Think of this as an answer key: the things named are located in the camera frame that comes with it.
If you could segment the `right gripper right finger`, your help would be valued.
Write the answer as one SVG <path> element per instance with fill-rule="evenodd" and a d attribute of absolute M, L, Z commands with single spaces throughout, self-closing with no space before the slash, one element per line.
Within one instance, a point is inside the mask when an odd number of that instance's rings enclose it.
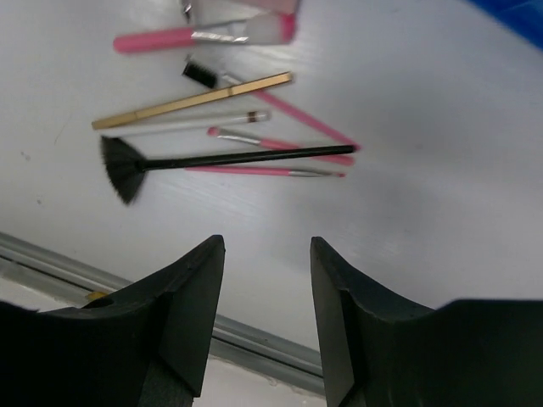
<path fill-rule="evenodd" d="M 311 241 L 330 406 L 539 406 L 542 303 L 458 299 L 431 309 Z"/>

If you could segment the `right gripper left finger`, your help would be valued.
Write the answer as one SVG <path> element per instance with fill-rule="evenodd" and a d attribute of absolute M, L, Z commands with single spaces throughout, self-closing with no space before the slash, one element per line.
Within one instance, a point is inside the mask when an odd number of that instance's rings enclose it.
<path fill-rule="evenodd" d="M 224 261 L 215 235 L 81 308 L 2 303 L 2 405 L 191 405 L 202 392 Z"/>

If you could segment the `black fan brush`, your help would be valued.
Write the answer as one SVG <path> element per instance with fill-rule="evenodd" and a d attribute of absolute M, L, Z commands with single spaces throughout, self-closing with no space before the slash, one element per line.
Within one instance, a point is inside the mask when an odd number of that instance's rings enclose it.
<path fill-rule="evenodd" d="M 118 137 L 100 138 L 100 152 L 106 174 L 111 186 L 125 205 L 130 205 L 137 199 L 146 173 L 153 170 L 201 168 L 282 159 L 313 158 L 349 154 L 356 151 L 357 147 L 354 145 L 336 145 L 186 158 L 149 159 Z"/>

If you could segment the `pink lip brush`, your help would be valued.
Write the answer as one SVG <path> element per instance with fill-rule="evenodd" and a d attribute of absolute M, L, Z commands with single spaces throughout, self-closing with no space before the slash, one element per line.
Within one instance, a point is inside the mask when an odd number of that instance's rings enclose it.
<path fill-rule="evenodd" d="M 252 175 L 252 176 L 292 176 L 292 177 L 335 177 L 344 178 L 345 173 L 336 171 L 294 169 L 284 167 L 260 166 L 203 166 L 187 168 L 189 171 L 208 172 L 217 174 Z"/>

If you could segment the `pink thin brush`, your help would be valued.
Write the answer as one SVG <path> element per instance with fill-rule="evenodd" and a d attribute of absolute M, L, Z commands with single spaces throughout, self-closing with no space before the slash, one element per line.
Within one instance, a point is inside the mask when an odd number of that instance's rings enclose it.
<path fill-rule="evenodd" d="M 249 134 L 241 131 L 232 131 L 222 127 L 210 127 L 207 131 L 207 135 L 210 137 L 216 137 L 232 142 L 241 142 L 250 145 L 254 145 L 261 148 L 272 149 L 272 150 L 286 150 L 300 148 L 300 145 L 283 142 L 271 138 L 258 137 L 253 134 Z M 343 166 L 352 166 L 355 163 L 355 160 L 347 155 L 333 155 L 333 156 L 318 156 L 314 157 L 315 160 L 339 164 Z"/>

